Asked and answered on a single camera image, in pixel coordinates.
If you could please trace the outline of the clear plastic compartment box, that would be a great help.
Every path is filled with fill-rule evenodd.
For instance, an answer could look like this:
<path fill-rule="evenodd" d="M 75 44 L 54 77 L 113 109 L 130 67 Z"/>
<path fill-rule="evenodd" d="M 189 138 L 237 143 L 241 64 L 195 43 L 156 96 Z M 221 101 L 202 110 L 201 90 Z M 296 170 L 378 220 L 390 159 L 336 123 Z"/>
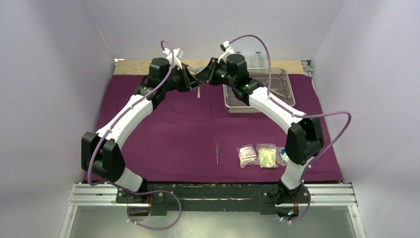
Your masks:
<path fill-rule="evenodd" d="M 248 68 L 268 68 L 267 55 L 263 52 L 236 51 L 247 62 Z"/>

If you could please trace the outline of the purple cloth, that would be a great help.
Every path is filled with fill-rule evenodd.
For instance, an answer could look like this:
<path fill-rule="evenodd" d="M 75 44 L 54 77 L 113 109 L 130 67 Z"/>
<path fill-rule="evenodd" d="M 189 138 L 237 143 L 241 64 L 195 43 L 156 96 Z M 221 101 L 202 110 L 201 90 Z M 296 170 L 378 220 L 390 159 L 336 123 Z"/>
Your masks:
<path fill-rule="evenodd" d="M 105 91 L 97 129 L 126 105 L 143 76 L 115 75 Z M 294 108 L 320 114 L 312 79 L 289 75 Z M 219 141 L 216 164 L 215 140 Z M 126 166 L 148 181 L 277 182 L 285 167 L 240 167 L 237 148 L 271 143 L 283 147 L 285 132 L 262 113 L 231 114 L 224 107 L 222 86 L 203 85 L 197 91 L 166 93 L 165 100 L 130 134 L 122 147 Z M 307 171 L 305 181 L 342 180 L 332 148 Z"/>

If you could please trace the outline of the pink white gauze packet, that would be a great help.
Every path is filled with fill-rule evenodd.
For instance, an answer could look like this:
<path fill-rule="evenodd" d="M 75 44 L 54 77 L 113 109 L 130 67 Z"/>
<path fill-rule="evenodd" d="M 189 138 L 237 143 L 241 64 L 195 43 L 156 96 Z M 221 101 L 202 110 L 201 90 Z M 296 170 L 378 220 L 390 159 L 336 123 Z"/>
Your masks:
<path fill-rule="evenodd" d="M 252 144 L 238 147 L 237 152 L 241 168 L 245 168 L 247 165 L 259 164 L 258 154 Z"/>

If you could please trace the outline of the green white gauze packet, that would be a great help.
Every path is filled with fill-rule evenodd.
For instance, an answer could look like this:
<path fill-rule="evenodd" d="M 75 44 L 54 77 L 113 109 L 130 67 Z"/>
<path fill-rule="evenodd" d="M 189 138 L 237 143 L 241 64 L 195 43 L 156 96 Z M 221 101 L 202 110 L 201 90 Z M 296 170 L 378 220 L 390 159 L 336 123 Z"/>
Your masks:
<path fill-rule="evenodd" d="M 259 157 L 259 164 L 261 168 L 278 167 L 278 164 L 276 163 L 277 147 L 275 144 L 257 144 L 257 154 Z"/>

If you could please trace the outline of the blue white gauze packet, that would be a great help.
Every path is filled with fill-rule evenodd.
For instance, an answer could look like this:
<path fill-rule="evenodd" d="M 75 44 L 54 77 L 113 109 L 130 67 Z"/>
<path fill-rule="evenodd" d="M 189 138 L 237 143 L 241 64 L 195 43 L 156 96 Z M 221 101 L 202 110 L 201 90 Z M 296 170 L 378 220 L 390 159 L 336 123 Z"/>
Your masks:
<path fill-rule="evenodd" d="M 281 166 L 287 166 L 289 157 L 283 147 L 276 148 L 276 163 Z"/>

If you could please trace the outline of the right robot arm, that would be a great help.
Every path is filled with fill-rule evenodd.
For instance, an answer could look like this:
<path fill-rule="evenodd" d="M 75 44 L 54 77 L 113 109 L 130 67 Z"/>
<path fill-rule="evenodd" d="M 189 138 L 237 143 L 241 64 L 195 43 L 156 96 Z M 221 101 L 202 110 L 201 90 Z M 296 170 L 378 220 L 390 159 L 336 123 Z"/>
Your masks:
<path fill-rule="evenodd" d="M 277 197 L 285 202 L 295 198 L 303 188 L 306 168 L 324 146 L 320 119 L 272 95 L 268 86 L 250 77 L 240 54 L 229 55 L 226 60 L 212 58 L 196 77 L 209 85 L 229 86 L 238 100 L 262 112 L 286 133 L 285 152 L 289 162 L 278 182 Z"/>

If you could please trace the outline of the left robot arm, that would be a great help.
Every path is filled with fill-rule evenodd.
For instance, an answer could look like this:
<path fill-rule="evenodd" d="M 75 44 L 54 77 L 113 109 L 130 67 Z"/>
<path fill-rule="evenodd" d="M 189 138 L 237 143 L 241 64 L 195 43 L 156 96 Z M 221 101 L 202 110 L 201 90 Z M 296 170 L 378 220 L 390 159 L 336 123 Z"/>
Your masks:
<path fill-rule="evenodd" d="M 113 183 L 128 190 L 134 202 L 145 201 L 146 179 L 127 168 L 121 149 L 140 122 L 165 99 L 166 92 L 188 92 L 199 85 L 179 57 L 152 59 L 149 73 L 121 111 L 95 133 L 86 132 L 82 136 L 81 167 L 87 173 L 88 184 Z"/>

